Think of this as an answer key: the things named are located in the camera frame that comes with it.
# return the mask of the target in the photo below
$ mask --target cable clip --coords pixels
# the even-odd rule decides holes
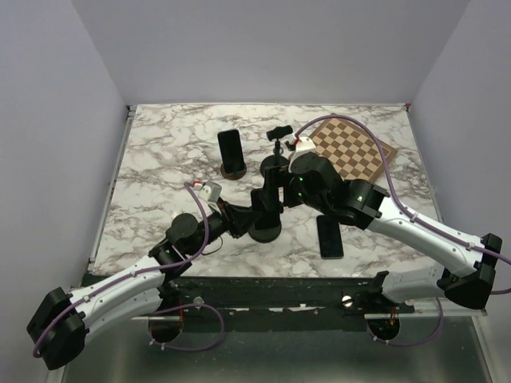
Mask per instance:
[[[418,217],[418,211],[416,211],[411,217],[410,217],[410,222],[411,223],[414,223],[415,220],[417,219]]]

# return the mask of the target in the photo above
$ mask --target table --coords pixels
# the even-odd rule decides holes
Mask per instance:
[[[92,272],[109,275],[135,263],[163,237],[182,212],[200,215],[183,182],[212,180],[230,203],[249,205],[250,190],[263,185],[261,161],[273,143],[266,131],[290,124],[295,130],[318,116],[346,114],[366,124],[398,150],[390,173],[401,200],[437,218],[426,174],[403,105],[138,105],[120,164]],[[240,131],[246,176],[225,180],[220,174],[216,134]],[[384,176],[376,184],[386,187]],[[393,239],[342,227],[345,256],[323,261],[315,217],[309,207],[287,209],[283,230],[273,243],[248,235],[224,236],[214,255],[200,257],[185,275],[232,277],[370,277],[381,270],[405,271],[433,261]],[[206,251],[218,248],[212,243]]]

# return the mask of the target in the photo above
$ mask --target smartphone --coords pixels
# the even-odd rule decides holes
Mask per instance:
[[[316,223],[318,225],[321,258],[340,259],[344,257],[339,221],[328,215],[319,215],[316,217]]]
[[[226,173],[242,172],[245,169],[240,132],[237,129],[218,133],[218,145]]]

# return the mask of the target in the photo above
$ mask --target gray wall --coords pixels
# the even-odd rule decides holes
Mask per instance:
[[[0,12],[0,381],[39,382],[26,325],[79,280],[126,109],[69,0]]]
[[[130,103],[409,102],[468,0],[73,0]]]
[[[500,235],[511,256],[509,15],[509,0],[472,0],[415,97],[411,117],[445,221]],[[498,265],[496,286],[511,286],[511,267]],[[488,305],[504,361],[511,357],[510,299],[493,297]]]

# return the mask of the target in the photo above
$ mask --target wooden chessboard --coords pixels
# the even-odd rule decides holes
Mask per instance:
[[[367,133],[350,121],[325,120],[312,134],[316,152],[334,165],[343,180],[363,179],[370,182],[383,173],[382,157]],[[398,151],[379,141],[388,163]]]

